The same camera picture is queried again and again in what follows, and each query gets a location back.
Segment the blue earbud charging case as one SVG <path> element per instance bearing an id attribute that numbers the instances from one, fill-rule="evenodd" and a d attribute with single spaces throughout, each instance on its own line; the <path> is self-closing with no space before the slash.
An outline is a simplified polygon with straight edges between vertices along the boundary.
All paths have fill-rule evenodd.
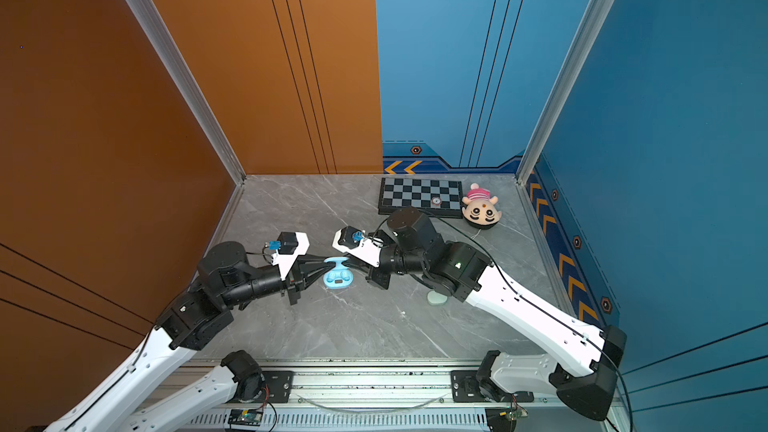
<path id="1" fill-rule="evenodd" d="M 349 287 L 354 280 L 353 273 L 346 264 L 347 257 L 329 257 L 324 260 L 333 267 L 323 276 L 323 284 L 330 290 L 338 290 Z"/>

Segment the green earbud charging case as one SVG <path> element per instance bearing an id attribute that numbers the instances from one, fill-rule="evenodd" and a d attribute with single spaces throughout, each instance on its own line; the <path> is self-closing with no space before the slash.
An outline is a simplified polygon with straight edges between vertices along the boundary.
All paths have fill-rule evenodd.
<path id="1" fill-rule="evenodd" d="M 427 293 L 426 299 L 427 299 L 427 303 L 430 306 L 441 306 L 447 302 L 448 297 L 438 292 L 435 292 L 433 290 L 430 290 Z"/>

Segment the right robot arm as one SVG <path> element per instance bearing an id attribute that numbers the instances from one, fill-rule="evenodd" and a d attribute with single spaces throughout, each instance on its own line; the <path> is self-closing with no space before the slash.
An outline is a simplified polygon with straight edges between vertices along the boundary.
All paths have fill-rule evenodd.
<path id="1" fill-rule="evenodd" d="M 334 248 L 365 264 L 367 279 L 386 290 L 393 275 L 413 275 L 432 291 L 489 313 L 540 347 L 538 355 L 486 353 L 475 373 L 480 395 L 516 401 L 520 393 L 556 396 L 594 421 L 605 421 L 623 380 L 618 370 L 626 335 L 583 322 L 515 282 L 477 244 L 447 241 L 430 217 L 400 209 L 386 231 L 346 226 Z"/>

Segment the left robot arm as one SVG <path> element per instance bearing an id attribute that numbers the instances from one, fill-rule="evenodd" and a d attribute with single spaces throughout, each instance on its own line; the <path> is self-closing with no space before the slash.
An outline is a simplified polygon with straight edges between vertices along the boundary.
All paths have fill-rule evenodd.
<path id="1" fill-rule="evenodd" d="M 268 403 L 271 389 L 261 366 L 249 353 L 235 351 L 192 385 L 150 408 L 141 406 L 233 322 L 235 309 L 273 294 L 297 302 L 303 290 L 333 269 L 333 262 L 307 250 L 306 235 L 294 234 L 269 264 L 255 267 L 239 242 L 212 247 L 198 263 L 195 280 L 165 308 L 141 344 L 48 430 L 173 431 L 230 400 Z"/>

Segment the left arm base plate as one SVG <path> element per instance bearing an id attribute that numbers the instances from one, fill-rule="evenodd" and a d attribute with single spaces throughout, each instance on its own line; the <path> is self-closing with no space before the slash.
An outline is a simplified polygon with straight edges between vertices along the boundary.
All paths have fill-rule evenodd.
<path id="1" fill-rule="evenodd" d="M 293 381 L 293 371 L 263 371 L 246 377 L 238 385 L 235 399 L 242 403 L 285 404 L 289 402 Z"/>

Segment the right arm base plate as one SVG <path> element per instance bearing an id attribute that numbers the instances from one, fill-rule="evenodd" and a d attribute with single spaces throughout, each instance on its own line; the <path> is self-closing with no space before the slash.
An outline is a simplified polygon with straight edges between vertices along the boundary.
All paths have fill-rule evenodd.
<path id="1" fill-rule="evenodd" d="M 481 382 L 474 370 L 453 370 L 449 373 L 452 400 L 455 403 L 533 403 L 532 392 L 504 392 L 489 381 Z"/>

